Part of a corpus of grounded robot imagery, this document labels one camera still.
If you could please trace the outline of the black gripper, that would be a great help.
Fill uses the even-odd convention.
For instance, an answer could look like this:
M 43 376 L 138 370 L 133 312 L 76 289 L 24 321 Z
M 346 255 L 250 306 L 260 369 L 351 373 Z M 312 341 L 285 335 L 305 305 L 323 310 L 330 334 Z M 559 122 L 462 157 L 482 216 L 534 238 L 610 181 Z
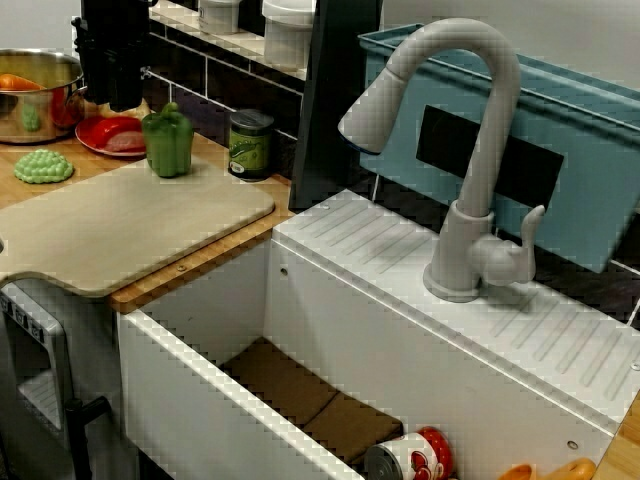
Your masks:
M 75 17 L 74 29 L 75 51 L 85 70 L 85 98 L 97 105 L 110 102 L 117 112 L 138 107 L 149 70 L 145 66 L 145 27 L 130 17 L 93 22 Z M 110 61 L 116 64 L 111 70 Z

